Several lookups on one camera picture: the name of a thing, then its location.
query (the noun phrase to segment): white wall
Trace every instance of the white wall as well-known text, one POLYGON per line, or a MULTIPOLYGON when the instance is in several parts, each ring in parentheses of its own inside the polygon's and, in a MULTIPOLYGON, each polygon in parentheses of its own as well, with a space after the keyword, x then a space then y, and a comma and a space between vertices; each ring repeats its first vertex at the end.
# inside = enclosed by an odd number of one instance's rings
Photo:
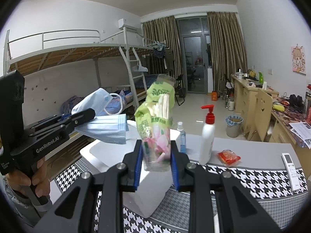
MULTIPOLYGON (((34 0, 21 3, 11 15, 0 34, 0 73, 2 75, 3 46, 7 29, 10 40, 39 32, 63 29, 96 29, 101 39, 120 31, 118 20, 140 27, 140 17, 127 11, 87 0, 34 0)), ((48 36, 86 36, 90 33, 62 33, 48 36)), ((129 33, 129 43, 139 45, 140 40, 129 33)), ((97 39, 75 38, 46 42, 45 48, 76 43, 92 43, 97 39)), ((10 45, 12 57, 41 49, 41 36, 17 41, 10 45)), ((129 84, 128 73, 122 57, 99 59, 102 86, 129 84)), ((98 88, 94 62, 85 60, 45 69, 25 77, 23 113, 25 124, 30 124, 52 114, 59 114, 60 105, 73 95, 86 96, 98 88)))
POLYGON ((194 7, 184 7, 173 10, 162 10, 154 13, 150 13, 141 17, 141 22, 147 22, 150 20, 158 19, 161 17, 168 17, 174 15, 175 18, 191 17, 191 16, 206 16, 207 11, 225 11, 225 12, 237 12, 238 9, 232 4, 209 4, 194 7))
POLYGON ((264 80, 281 95, 305 96, 311 77, 311 33, 291 0, 238 0, 248 67, 263 72, 264 80), (291 46, 305 47, 307 75, 292 71, 291 46))

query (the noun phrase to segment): pump bottle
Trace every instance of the pump bottle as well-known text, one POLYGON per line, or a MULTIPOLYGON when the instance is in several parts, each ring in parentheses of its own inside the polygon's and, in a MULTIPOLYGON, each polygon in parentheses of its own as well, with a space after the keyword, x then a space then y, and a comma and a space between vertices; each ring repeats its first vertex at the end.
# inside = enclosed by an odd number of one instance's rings
POLYGON ((209 109, 202 130, 202 143, 199 157, 199 164, 204 166, 211 158, 215 134, 215 116, 213 114, 214 105, 205 105, 202 106, 201 109, 209 109))

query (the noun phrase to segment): gray sleeve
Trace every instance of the gray sleeve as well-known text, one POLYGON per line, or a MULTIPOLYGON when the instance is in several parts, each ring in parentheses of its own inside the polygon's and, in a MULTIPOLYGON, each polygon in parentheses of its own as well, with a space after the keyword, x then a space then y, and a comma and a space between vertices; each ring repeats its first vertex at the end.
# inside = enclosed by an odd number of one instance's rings
POLYGON ((20 197, 12 190, 7 184, 5 176, 0 176, 0 190, 4 194, 13 211, 25 225, 25 228, 35 226, 40 219, 35 208, 32 206, 29 199, 20 197))

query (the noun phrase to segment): human hand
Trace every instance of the human hand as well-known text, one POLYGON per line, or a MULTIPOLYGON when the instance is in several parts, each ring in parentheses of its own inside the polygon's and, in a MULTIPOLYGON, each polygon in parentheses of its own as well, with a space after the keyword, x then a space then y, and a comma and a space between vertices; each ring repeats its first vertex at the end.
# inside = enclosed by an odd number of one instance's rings
POLYGON ((37 162, 38 170, 35 172, 31 179, 27 177, 26 174, 15 169, 13 172, 5 175, 7 178, 7 183, 13 190, 18 191, 24 195, 25 192, 22 186, 30 186, 33 184, 34 186, 37 186, 35 193, 38 197, 47 196, 51 191, 49 179, 46 177, 47 166, 48 164, 45 161, 45 158, 40 159, 37 162))

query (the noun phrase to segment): plastic wrapper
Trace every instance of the plastic wrapper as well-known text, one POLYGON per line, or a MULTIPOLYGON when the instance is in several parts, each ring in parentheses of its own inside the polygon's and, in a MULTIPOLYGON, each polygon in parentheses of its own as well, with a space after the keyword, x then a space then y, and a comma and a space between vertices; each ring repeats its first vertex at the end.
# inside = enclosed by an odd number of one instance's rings
POLYGON ((135 112, 138 133, 144 151, 146 171, 170 170, 170 112, 175 103, 175 80, 160 74, 147 90, 146 101, 135 112))
POLYGON ((236 155, 231 150, 223 150, 217 153, 217 156, 221 162, 228 166, 235 165, 241 159, 240 156, 236 155))

